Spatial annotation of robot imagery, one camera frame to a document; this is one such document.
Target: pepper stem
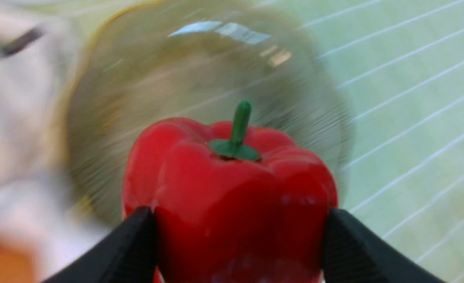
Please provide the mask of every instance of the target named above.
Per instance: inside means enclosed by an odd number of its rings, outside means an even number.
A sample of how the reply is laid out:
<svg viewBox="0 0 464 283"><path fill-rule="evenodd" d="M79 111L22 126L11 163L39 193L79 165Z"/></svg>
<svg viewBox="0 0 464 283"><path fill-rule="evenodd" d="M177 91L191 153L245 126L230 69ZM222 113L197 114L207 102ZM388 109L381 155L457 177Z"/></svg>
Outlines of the pepper stem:
<svg viewBox="0 0 464 283"><path fill-rule="evenodd" d="M234 122L232 123L232 133L230 134L230 143L236 147L244 142L246 131L248 130L248 123L251 116L251 104L248 101L241 101L237 106L236 113L234 114Z"/></svg>
<svg viewBox="0 0 464 283"><path fill-rule="evenodd" d="M252 147L243 145L248 130L248 123L251 116L251 104L248 101L241 101L237 106L232 122L232 133L229 140L212 140L209 147L219 156L257 161L262 158L259 152Z"/></svg>

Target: green stem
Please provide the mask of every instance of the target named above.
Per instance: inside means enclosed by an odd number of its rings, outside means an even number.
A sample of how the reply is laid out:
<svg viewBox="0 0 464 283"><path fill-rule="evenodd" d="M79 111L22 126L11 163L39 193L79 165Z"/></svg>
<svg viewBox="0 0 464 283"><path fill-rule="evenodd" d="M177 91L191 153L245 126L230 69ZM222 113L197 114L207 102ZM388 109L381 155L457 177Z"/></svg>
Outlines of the green stem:
<svg viewBox="0 0 464 283"><path fill-rule="evenodd" d="M232 123L232 133L230 134L230 143L239 147L243 144L248 130L248 123L251 116L251 104L249 101L241 101L237 106Z"/></svg>
<svg viewBox="0 0 464 283"><path fill-rule="evenodd" d="M209 147L219 156L238 159L257 161L262 158L259 152L252 147L243 145L248 131L248 123L251 116L251 104L248 101L241 101L237 106L232 122L232 133L228 140L212 140Z"/></svg>

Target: green table surface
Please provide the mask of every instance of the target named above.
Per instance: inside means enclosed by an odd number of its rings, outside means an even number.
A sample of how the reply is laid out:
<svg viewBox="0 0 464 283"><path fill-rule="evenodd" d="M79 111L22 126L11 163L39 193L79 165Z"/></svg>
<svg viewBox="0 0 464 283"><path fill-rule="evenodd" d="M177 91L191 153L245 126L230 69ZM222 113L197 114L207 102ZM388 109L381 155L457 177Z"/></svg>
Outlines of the green table surface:
<svg viewBox="0 0 464 283"><path fill-rule="evenodd" d="M464 0L255 0L302 18L353 107L343 204L388 243L464 283ZM135 0L35 7L84 40Z"/></svg>

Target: red bell pepper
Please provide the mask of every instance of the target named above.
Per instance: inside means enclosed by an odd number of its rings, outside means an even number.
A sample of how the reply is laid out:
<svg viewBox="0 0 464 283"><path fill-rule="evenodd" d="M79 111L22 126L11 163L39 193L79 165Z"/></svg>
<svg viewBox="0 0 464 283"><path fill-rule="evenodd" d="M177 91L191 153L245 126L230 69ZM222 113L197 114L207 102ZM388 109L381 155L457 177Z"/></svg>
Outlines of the red bell pepper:
<svg viewBox="0 0 464 283"><path fill-rule="evenodd" d="M133 146L124 216L150 206L167 283L307 282L320 275L322 235L337 206L330 171L284 132L234 122L159 121Z"/></svg>

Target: blurred background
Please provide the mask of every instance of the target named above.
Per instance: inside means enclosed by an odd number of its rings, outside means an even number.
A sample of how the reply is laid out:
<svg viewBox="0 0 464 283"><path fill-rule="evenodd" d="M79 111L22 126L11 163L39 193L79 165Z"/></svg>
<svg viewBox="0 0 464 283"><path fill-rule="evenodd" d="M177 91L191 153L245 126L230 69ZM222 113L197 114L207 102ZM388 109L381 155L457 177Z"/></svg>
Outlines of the blurred background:
<svg viewBox="0 0 464 283"><path fill-rule="evenodd" d="M120 222L123 166L139 131L173 114L227 119L238 92L259 105L256 124L323 157L343 208L445 281L464 283L464 0L141 2L0 1L1 45L35 26L47 34L0 55L0 242L13 247L0 254L14 254L0 258L31 262L36 280L72 262ZM229 18L275 43L160 37ZM270 46L282 51L276 60L248 65ZM208 61L237 48L245 59L234 68L233 56ZM279 54L290 59L277 63ZM189 70L173 75L184 66L200 68L200 85Z"/></svg>

